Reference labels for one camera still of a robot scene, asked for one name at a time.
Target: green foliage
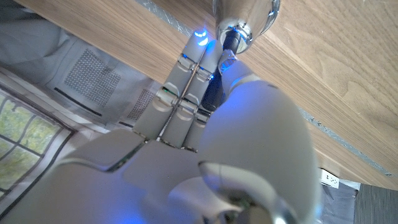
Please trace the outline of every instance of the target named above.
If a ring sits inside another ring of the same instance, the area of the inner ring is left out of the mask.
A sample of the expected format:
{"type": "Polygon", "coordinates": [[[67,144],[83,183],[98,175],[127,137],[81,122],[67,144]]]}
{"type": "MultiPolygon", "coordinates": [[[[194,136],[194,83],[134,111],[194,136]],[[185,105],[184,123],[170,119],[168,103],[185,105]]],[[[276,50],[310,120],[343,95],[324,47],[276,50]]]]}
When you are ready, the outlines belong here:
{"type": "Polygon", "coordinates": [[[5,155],[13,147],[13,143],[0,138],[0,157],[5,155]]]}
{"type": "Polygon", "coordinates": [[[21,145],[42,154],[59,129],[59,126],[52,125],[40,117],[35,117],[27,128],[21,145]]]}
{"type": "Polygon", "coordinates": [[[15,181],[32,168],[39,157],[20,147],[16,147],[0,161],[0,187],[9,189],[15,181]]]}
{"type": "Polygon", "coordinates": [[[29,110],[7,100],[0,114],[0,134],[13,141],[18,141],[26,123],[32,116],[33,114],[29,110]]]}

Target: blue led light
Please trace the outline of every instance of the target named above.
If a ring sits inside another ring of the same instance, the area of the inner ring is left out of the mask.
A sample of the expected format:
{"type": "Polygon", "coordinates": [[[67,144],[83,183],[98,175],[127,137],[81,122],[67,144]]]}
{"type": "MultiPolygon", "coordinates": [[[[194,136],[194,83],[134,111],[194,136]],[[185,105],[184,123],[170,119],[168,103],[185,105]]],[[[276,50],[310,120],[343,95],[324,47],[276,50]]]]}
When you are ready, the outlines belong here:
{"type": "Polygon", "coordinates": [[[199,46],[204,46],[207,44],[207,42],[209,41],[209,39],[206,37],[206,39],[202,40],[201,42],[198,42],[199,46]]]}
{"type": "Polygon", "coordinates": [[[194,32],[194,34],[197,37],[204,37],[204,36],[206,36],[206,30],[204,30],[203,33],[201,33],[201,34],[198,34],[197,32],[194,32]]]}

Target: robotic finger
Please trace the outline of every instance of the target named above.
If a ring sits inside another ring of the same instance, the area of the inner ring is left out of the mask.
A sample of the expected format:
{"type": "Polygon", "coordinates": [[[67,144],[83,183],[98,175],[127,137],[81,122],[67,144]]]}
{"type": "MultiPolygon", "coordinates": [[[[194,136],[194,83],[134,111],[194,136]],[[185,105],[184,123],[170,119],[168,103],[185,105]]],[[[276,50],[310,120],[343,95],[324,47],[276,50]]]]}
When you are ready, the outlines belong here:
{"type": "Polygon", "coordinates": [[[161,140],[164,143],[170,144],[175,147],[181,147],[185,137],[187,136],[188,130],[193,126],[193,122],[196,123],[198,119],[205,122],[210,114],[203,116],[202,111],[199,109],[199,105],[209,81],[211,80],[212,74],[217,69],[218,60],[223,53],[223,47],[220,42],[213,40],[211,41],[201,58],[198,68],[195,70],[195,74],[183,96],[180,100],[176,112],[172,115],[170,122],[168,123],[161,140]]]}
{"type": "Polygon", "coordinates": [[[197,30],[189,38],[162,88],[156,93],[134,126],[147,139],[156,139],[187,86],[208,43],[207,31],[197,30]]]}

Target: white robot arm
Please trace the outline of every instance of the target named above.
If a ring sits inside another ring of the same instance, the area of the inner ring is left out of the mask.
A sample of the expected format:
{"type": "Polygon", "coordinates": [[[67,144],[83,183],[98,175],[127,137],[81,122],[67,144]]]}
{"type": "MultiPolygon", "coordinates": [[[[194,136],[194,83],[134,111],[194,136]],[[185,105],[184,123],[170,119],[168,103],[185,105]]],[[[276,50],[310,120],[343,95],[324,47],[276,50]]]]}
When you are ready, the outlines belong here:
{"type": "Polygon", "coordinates": [[[311,223],[320,185],[298,109],[207,42],[192,35],[134,132],[63,158],[1,223],[311,223]],[[200,102],[217,67],[212,113],[200,102]]]}

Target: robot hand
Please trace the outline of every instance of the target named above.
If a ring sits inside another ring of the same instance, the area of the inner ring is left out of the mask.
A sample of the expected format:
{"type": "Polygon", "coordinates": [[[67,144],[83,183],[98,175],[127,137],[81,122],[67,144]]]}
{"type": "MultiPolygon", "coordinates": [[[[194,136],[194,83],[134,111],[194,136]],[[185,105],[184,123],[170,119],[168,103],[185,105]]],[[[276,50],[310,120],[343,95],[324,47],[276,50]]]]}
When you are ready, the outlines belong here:
{"type": "Polygon", "coordinates": [[[297,107],[232,50],[215,40],[205,46],[207,40],[206,31],[194,32],[135,132],[197,152],[203,179],[224,201],[261,207],[273,223],[310,223],[320,186],[297,107]],[[225,102],[212,112],[201,102],[216,78],[225,102]]]}

